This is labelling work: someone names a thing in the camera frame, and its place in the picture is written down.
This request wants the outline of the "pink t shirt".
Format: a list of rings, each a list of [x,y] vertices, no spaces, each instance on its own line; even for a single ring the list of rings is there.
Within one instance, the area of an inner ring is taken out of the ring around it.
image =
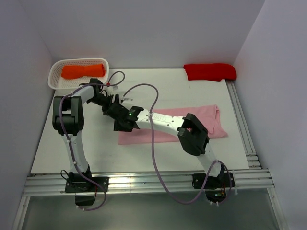
[[[155,109],[154,112],[185,116],[187,113],[194,114],[208,130],[208,136],[212,138],[225,138],[228,134],[223,130],[220,123],[220,111],[218,106],[209,105],[201,107],[187,107],[187,108],[173,108],[173,109]],[[149,129],[135,129],[132,132],[119,132],[118,144],[144,144],[151,142],[151,130]]]

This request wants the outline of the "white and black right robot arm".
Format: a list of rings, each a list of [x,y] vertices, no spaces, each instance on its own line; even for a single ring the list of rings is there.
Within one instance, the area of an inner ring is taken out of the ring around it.
[[[218,163],[209,146],[210,139],[228,135],[221,126],[218,106],[150,112],[113,103],[104,114],[114,119],[114,130],[119,132],[118,144],[180,142],[186,153],[199,159],[211,186],[217,187],[224,181],[224,166]]]

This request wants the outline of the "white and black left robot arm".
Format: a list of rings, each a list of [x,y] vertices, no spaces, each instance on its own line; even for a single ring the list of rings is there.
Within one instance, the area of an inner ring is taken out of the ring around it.
[[[66,181],[66,193],[105,193],[108,190],[108,177],[92,176],[82,142],[84,104],[100,106],[104,115],[114,119],[115,128],[123,122],[123,114],[127,109],[122,106],[118,94],[107,91],[108,87],[99,79],[91,78],[89,83],[80,84],[71,93],[53,99],[52,126],[63,138],[70,161],[70,169],[60,172]]]

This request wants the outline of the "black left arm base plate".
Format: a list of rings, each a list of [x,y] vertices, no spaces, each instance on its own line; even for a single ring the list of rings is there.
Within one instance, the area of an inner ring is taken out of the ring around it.
[[[109,185],[109,177],[98,176],[91,178],[96,184],[84,179],[83,177],[69,181],[65,186],[65,193],[86,193],[86,192],[107,192]]]

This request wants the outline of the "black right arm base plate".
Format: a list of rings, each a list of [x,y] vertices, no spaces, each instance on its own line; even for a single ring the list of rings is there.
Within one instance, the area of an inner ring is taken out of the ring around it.
[[[192,186],[194,189],[201,189],[203,182],[205,180],[206,174],[205,173],[195,173],[192,175]],[[228,177],[228,174],[225,172],[223,176],[221,177],[213,177],[209,176],[207,179],[207,182],[204,186],[204,189],[211,189],[215,190],[217,188],[233,188],[235,187],[235,180],[233,173],[230,173],[230,178]]]

